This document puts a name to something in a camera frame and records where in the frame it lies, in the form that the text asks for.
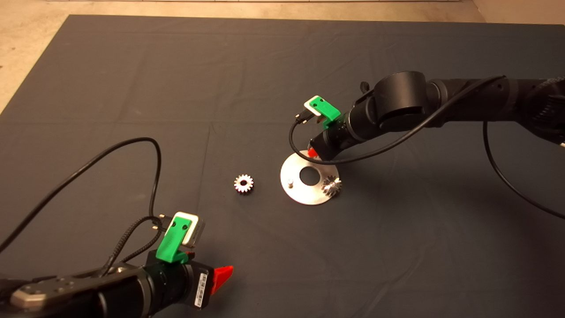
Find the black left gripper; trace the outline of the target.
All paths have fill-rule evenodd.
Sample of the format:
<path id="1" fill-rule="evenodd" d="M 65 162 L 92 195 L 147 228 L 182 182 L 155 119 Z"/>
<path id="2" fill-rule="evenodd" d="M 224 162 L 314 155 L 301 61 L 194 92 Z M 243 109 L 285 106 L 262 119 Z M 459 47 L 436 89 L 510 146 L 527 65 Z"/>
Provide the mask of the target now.
<path id="1" fill-rule="evenodd" d="M 185 252 L 195 258 L 195 252 Z M 150 251 L 145 264 L 151 290 L 151 310 L 163 310 L 172 304 L 184 304 L 196 310 L 208 306 L 214 295 L 234 273 L 234 266 L 212 268 L 194 260 L 187 263 L 157 259 L 157 250 Z"/>

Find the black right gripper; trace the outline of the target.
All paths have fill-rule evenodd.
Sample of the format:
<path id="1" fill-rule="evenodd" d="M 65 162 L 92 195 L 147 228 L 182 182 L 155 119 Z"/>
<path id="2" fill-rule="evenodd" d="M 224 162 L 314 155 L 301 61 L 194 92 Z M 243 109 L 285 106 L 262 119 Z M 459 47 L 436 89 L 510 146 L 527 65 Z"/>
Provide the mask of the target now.
<path id="1" fill-rule="evenodd" d="M 342 151 L 356 145 L 347 121 L 338 120 L 309 141 L 307 157 L 331 161 Z"/>

